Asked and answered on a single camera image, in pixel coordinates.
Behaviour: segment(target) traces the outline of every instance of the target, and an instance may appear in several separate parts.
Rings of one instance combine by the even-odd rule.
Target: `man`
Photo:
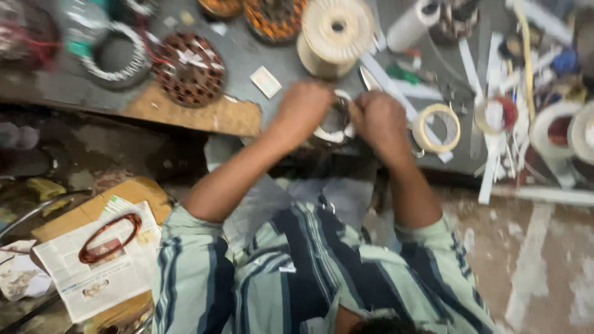
[[[265,132],[228,161],[205,147],[209,169],[218,168],[164,223],[153,333],[493,332],[465,250],[410,154],[405,111],[390,96],[362,94],[352,119],[390,170],[400,254],[364,244],[358,203],[338,205],[324,190],[308,203],[266,175],[334,98],[322,83],[296,83]]]

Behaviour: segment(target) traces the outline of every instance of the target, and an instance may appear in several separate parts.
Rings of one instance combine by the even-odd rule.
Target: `hand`
[[[351,121],[383,163],[390,167],[399,160],[412,160],[406,111],[400,102],[386,93],[371,91],[361,94],[355,105],[361,114],[351,115]]]
[[[335,96],[322,81],[298,81],[280,102],[279,111],[262,134],[284,153],[303,143],[318,127]]]

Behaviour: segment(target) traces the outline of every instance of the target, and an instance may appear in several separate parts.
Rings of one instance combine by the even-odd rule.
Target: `small card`
[[[282,88],[279,81],[264,66],[261,66],[249,78],[268,98],[273,97]]]

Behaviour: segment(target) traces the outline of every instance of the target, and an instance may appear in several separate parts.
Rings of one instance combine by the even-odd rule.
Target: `dirty floor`
[[[70,166],[59,177],[72,190],[98,192],[142,175],[182,198],[206,172],[206,135],[197,131],[56,112],[41,117],[38,126],[42,142],[60,142],[68,151]],[[499,333],[594,333],[593,209],[509,198],[480,206],[475,193],[436,191],[444,210],[457,217],[458,237]],[[52,322],[51,314],[54,322],[67,320],[59,310],[43,318]],[[24,331],[69,327],[40,322]]]

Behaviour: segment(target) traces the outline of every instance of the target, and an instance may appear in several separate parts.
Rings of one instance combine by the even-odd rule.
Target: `blade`
[[[359,73],[367,91],[382,90],[380,83],[377,82],[373,74],[365,66],[359,66]]]

